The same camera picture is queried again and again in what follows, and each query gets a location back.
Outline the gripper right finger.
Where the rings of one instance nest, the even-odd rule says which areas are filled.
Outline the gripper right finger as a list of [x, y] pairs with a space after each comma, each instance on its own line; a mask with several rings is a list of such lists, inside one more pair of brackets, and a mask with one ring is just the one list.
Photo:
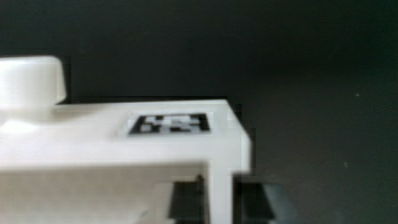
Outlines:
[[234, 179], [232, 224], [302, 224], [284, 187]]

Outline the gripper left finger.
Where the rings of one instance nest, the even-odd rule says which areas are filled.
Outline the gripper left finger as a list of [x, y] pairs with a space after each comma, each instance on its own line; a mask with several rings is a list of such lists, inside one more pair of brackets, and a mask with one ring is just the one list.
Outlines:
[[172, 183], [167, 218], [172, 224], [204, 224], [204, 177]]

